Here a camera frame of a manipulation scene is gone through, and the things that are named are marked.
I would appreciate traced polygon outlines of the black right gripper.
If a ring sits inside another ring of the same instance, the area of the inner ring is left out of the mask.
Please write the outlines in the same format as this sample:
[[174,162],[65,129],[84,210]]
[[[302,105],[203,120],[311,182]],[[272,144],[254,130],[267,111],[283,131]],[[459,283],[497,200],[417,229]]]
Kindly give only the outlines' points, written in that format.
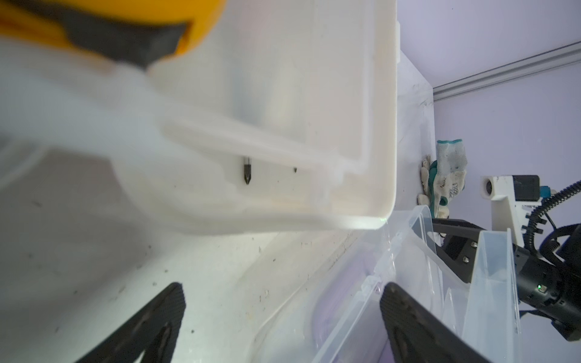
[[[478,237],[483,229],[460,219],[433,219],[436,233],[445,234],[438,257],[464,283],[471,281]],[[548,318],[569,342],[580,340],[580,225],[555,229],[541,243],[544,261],[514,246],[517,297],[532,306],[530,314]]]

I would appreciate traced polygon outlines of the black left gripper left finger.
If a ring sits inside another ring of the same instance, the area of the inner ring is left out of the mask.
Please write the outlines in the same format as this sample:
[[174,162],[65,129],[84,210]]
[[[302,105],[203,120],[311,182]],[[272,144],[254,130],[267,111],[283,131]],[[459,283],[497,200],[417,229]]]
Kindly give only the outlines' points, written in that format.
[[80,362],[170,362],[185,314],[183,287],[169,284]]

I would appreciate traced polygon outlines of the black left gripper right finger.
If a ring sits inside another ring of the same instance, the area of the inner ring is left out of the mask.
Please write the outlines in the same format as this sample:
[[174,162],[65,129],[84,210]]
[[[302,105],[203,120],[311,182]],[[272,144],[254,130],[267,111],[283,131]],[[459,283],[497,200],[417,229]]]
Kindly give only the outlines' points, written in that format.
[[395,362],[486,362],[394,282],[384,287],[381,316]]

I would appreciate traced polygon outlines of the purple clear-lid toolbox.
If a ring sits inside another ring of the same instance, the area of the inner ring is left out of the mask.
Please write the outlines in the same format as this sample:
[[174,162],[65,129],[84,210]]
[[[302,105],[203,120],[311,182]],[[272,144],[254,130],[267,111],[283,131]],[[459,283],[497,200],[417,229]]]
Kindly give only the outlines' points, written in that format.
[[277,309],[251,345],[251,362],[389,362],[381,317],[394,283],[461,342],[491,362],[519,362],[514,254],[509,231],[481,231],[462,259],[462,280],[440,256],[429,211],[393,213],[355,231]]

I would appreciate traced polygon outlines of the white plastic toolbox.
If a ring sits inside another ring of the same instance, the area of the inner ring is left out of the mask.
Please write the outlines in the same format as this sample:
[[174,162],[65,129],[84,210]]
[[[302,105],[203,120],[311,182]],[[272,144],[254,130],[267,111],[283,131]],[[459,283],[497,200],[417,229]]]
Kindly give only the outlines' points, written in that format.
[[195,234],[380,228],[397,2],[224,2],[198,46],[146,69],[1,35],[8,171],[43,148],[101,157],[145,215]]

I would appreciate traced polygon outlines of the white dotted green-cuffed glove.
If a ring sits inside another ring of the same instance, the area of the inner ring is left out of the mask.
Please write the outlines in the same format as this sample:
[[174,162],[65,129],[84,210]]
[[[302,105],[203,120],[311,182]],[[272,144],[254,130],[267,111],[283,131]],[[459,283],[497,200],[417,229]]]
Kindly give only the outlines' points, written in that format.
[[442,219],[440,211],[464,190],[467,165],[462,139],[437,141],[436,160],[428,170],[431,216]]

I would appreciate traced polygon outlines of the cream printed work glove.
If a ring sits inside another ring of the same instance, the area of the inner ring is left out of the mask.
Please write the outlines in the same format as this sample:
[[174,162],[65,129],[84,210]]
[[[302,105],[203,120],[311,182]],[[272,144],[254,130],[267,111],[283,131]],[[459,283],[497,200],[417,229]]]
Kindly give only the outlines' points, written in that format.
[[422,160],[420,167],[420,180],[422,183],[422,193],[417,196],[417,205],[430,206],[432,204],[432,192],[430,190],[431,155],[428,154]]

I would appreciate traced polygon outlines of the yellow black screwdriver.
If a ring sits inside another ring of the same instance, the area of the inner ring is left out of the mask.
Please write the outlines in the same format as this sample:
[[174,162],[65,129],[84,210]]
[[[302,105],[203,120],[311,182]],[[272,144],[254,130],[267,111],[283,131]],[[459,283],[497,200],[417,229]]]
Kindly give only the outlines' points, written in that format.
[[251,183],[252,179],[252,164],[251,158],[244,157],[243,158],[243,177],[246,185]]

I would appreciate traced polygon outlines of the yellow black tape measure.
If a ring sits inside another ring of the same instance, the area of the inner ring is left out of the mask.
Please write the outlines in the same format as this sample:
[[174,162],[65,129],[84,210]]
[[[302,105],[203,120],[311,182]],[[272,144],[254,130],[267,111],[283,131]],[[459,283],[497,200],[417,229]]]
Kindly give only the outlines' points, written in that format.
[[146,69],[198,46],[224,1],[3,1],[1,35]]

